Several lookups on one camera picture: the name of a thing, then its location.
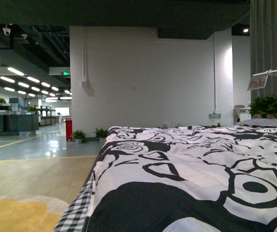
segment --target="gray curtain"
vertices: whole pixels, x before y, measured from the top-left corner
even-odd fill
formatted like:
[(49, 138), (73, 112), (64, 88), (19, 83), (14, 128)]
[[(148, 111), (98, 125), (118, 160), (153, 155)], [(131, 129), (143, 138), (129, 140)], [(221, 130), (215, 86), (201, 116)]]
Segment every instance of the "gray curtain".
[[(277, 0), (252, 0), (250, 7), (251, 76), (277, 69)], [(277, 97), (277, 77), (268, 77), (266, 87), (251, 91)]]

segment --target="floor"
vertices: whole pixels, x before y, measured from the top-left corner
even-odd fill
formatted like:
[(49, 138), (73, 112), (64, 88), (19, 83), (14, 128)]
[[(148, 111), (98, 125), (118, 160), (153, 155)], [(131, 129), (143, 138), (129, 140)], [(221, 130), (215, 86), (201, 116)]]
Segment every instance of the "floor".
[(43, 195), (71, 203), (102, 144), (66, 141), (65, 123), (36, 135), (0, 136), (0, 196)]

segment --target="mattress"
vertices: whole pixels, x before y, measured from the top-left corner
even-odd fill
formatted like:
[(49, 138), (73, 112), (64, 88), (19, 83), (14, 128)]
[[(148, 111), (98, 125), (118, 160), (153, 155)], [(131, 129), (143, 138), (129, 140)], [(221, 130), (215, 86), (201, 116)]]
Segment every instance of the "mattress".
[(275, 124), (111, 127), (54, 231), (277, 232)]

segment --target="green plant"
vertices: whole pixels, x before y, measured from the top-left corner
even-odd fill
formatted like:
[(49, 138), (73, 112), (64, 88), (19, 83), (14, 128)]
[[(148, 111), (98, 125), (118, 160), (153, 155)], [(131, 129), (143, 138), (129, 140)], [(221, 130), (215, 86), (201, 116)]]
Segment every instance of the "green plant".
[(73, 132), (73, 139), (84, 139), (86, 134), (82, 132), (82, 130), (75, 130)]
[(212, 125), (213, 127), (221, 127), (220, 123), (217, 123), (217, 125)]
[(249, 104), (251, 108), (250, 114), (260, 114), (262, 118), (267, 118), (267, 115), (273, 115), (276, 117), (277, 114), (277, 98), (276, 97), (264, 97), (258, 96)]
[(6, 100), (4, 98), (0, 98), (0, 103), (6, 103)]
[(97, 138), (106, 138), (108, 136), (108, 130), (95, 129), (95, 135)]
[(178, 127), (187, 127), (188, 125), (186, 124), (185, 126), (181, 125), (180, 123), (177, 124), (177, 126), (175, 126), (175, 128), (178, 128)]
[(35, 106), (29, 106), (29, 107), (27, 108), (27, 111), (28, 111), (28, 112), (37, 112), (38, 109), (37, 109)]

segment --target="security camera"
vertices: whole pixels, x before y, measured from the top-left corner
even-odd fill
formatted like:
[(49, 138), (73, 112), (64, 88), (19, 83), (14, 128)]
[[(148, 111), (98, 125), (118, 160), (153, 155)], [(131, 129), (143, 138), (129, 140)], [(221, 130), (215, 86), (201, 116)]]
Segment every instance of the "security camera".
[(11, 30), (8, 27), (3, 28), (4, 34), (9, 36), (11, 34)]

